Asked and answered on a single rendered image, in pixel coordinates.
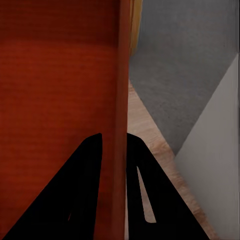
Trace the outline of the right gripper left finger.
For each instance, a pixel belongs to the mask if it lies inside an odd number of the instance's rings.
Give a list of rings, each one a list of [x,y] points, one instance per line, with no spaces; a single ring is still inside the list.
[[[102,154],[86,138],[3,240],[94,240]]]

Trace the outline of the storage box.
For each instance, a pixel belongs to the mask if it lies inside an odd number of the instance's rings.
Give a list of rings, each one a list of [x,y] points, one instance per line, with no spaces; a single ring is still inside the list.
[[[125,240],[131,0],[0,0],[0,240],[102,134],[93,240]]]

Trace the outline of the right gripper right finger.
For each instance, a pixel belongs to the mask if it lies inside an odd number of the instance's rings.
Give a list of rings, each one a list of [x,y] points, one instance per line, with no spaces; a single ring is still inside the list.
[[[145,220],[139,168],[156,223]],[[129,240],[210,240],[145,141],[127,133],[126,186]]]

